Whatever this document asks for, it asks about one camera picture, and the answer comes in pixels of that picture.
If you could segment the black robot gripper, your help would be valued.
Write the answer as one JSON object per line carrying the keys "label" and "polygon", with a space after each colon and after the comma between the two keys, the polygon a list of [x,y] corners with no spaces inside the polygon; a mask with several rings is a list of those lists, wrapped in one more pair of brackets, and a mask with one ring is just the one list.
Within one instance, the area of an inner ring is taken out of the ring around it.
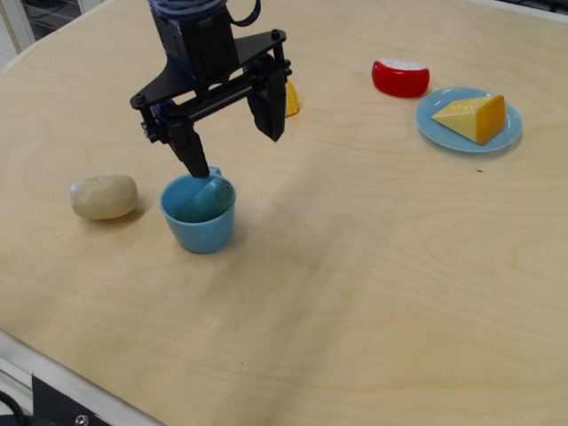
{"label": "black robot gripper", "polygon": [[291,73],[279,29],[236,38],[227,11],[154,11],[167,62],[131,99],[151,141],[169,143],[195,178],[209,165],[193,124],[247,99],[256,127],[276,142],[285,129],[286,82]]}

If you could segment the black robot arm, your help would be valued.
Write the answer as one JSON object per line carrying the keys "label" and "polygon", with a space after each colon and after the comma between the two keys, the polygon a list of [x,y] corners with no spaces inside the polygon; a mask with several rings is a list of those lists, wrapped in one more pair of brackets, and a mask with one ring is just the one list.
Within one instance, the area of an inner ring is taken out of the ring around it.
{"label": "black robot arm", "polygon": [[167,61],[165,68],[130,100],[146,137],[170,146],[194,177],[209,175],[200,119],[246,99],[256,127],[276,141],[285,129],[284,31],[236,38],[234,27],[255,22],[261,4],[235,20],[224,1],[152,1],[150,11]]}

